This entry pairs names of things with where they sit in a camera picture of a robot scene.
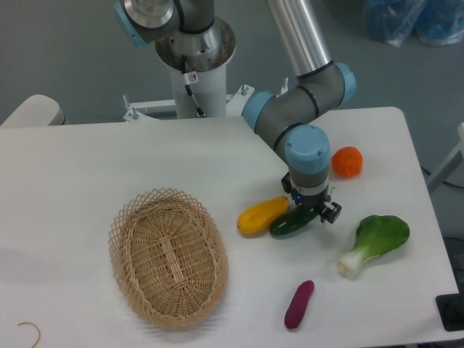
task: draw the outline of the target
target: purple sweet potato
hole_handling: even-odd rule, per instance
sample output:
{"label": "purple sweet potato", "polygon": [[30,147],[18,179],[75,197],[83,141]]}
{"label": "purple sweet potato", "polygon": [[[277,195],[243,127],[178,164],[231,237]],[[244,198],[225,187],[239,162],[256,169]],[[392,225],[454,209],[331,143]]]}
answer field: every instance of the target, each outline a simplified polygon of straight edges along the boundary
{"label": "purple sweet potato", "polygon": [[302,322],[307,303],[313,291],[314,283],[312,281],[305,281],[302,285],[298,286],[283,321],[288,329],[297,328]]}

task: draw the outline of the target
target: orange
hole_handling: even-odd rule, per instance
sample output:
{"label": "orange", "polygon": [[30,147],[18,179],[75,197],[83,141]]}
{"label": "orange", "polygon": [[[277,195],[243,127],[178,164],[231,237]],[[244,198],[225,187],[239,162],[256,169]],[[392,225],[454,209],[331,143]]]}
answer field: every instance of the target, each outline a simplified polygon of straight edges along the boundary
{"label": "orange", "polygon": [[342,178],[354,178],[363,171],[363,156],[353,146],[344,147],[332,156],[332,168]]}

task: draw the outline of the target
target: white chair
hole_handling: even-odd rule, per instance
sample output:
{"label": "white chair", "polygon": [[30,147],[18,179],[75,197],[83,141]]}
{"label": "white chair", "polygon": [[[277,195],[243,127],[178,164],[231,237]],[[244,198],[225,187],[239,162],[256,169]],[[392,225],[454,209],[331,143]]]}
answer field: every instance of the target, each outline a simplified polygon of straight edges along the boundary
{"label": "white chair", "polygon": [[64,112],[53,99],[36,94],[26,99],[0,128],[44,127],[47,125],[66,125]]}

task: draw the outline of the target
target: woven basket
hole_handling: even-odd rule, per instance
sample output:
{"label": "woven basket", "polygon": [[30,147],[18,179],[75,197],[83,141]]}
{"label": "woven basket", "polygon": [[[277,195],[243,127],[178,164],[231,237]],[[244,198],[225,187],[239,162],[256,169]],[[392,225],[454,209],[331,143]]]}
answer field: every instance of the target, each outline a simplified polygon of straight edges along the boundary
{"label": "woven basket", "polygon": [[198,322],[224,294],[228,261],[218,229],[182,191],[155,189],[125,205],[109,233],[109,253],[132,310],[161,328]]}

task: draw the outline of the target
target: yellow squash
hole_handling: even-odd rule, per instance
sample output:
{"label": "yellow squash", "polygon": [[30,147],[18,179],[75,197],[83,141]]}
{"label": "yellow squash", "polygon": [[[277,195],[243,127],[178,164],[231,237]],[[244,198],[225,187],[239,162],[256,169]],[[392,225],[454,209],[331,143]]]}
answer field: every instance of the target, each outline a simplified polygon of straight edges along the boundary
{"label": "yellow squash", "polygon": [[237,226],[242,233],[267,230],[270,224],[285,213],[288,208],[289,200],[285,196],[261,202],[242,212],[237,219]]}

